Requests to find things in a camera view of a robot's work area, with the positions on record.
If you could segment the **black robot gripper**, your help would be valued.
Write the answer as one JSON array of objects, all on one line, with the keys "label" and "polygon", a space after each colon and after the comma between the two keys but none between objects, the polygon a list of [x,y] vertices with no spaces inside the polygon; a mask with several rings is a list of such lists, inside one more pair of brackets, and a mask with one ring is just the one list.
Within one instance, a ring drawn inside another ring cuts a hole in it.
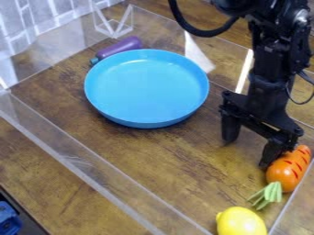
[{"label": "black robot gripper", "polygon": [[255,73],[248,74],[246,95],[231,91],[222,93],[219,106],[222,139],[231,143],[246,126],[267,139],[262,150],[259,167],[266,169],[286,151],[293,151],[298,138],[305,134],[286,113],[289,102],[283,80],[269,80]]}]

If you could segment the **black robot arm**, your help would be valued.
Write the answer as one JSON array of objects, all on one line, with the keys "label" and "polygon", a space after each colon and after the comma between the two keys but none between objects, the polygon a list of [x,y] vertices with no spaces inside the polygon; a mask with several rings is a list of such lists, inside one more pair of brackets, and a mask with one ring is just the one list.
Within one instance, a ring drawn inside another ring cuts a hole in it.
[{"label": "black robot arm", "polygon": [[261,168],[295,148],[302,128],[286,112],[297,76],[307,79],[311,50],[307,0],[212,0],[224,14],[247,19],[254,66],[244,95],[226,91],[219,107],[222,139],[236,140],[242,127],[267,139]]}]

